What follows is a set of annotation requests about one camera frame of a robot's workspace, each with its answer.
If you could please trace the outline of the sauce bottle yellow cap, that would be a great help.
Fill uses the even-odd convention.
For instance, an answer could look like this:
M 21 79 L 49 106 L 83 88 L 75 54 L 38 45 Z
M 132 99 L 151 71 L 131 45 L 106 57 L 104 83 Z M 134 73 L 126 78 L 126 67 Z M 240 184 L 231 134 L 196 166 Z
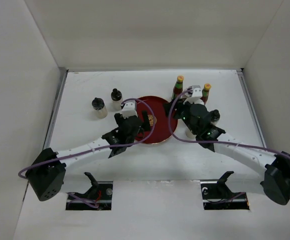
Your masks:
M 173 87 L 172 96 L 171 96 L 172 101 L 183 92 L 183 81 L 184 81 L 184 77 L 182 75 L 179 75 Z
M 212 85 L 210 83 L 205 83 L 203 90 L 202 90 L 202 97 L 201 100 L 203 101 L 204 105 L 206 105 L 208 98 L 209 98 L 209 93 L 211 90 Z

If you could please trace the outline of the blue label jar silver lid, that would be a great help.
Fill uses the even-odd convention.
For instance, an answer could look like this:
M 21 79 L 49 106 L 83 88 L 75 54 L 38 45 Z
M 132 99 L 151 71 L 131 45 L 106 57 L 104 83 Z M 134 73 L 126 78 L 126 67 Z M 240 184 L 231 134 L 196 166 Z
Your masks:
M 191 97 L 188 97 L 186 98 L 184 101 L 183 101 L 183 105 L 185 105 L 186 103 L 189 103 L 189 104 L 201 104 L 201 105 L 205 105 L 204 101 L 200 98 L 191 98 Z

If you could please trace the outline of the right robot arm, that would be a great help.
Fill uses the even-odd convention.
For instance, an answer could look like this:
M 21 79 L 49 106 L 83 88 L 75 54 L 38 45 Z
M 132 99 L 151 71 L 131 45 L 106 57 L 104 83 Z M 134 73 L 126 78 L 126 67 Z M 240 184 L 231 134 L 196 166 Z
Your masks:
M 202 192 L 213 199 L 231 199 L 241 192 L 263 194 L 279 205 L 290 201 L 290 154 L 240 143 L 216 126 L 218 110 L 209 111 L 199 103 L 175 100 L 163 104 L 165 115 L 181 119 L 194 135 L 193 142 L 220 155 L 227 156 L 258 174 L 253 179 L 226 171 L 219 179 L 204 182 Z

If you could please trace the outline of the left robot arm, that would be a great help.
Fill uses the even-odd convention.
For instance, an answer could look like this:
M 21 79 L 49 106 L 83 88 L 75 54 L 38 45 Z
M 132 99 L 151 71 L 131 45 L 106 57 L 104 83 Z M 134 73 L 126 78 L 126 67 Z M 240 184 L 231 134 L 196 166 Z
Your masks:
M 117 128 L 85 145 L 68 150 L 54 151 L 46 148 L 41 151 L 31 166 L 23 170 L 39 201 L 44 202 L 62 192 L 66 172 L 101 158 L 113 158 L 136 145 L 135 138 L 152 133 L 148 112 L 143 110 L 141 117 L 137 113 L 123 116 L 114 115 Z

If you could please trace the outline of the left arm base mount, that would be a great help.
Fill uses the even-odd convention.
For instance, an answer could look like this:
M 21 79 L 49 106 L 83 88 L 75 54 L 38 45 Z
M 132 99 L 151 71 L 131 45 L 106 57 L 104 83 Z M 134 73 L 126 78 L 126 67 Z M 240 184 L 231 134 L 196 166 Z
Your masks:
M 97 181 L 90 172 L 84 175 L 90 185 L 83 193 L 73 192 L 67 196 L 65 209 L 67 211 L 110 211 L 112 209 L 112 181 Z

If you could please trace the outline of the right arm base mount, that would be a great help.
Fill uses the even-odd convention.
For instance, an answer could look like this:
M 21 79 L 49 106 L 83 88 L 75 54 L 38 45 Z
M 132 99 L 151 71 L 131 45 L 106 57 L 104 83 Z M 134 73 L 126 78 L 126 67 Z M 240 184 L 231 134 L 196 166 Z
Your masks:
M 219 179 L 201 180 L 203 208 L 206 211 L 249 210 L 245 192 L 232 192 L 226 185 L 234 171 L 225 172 Z

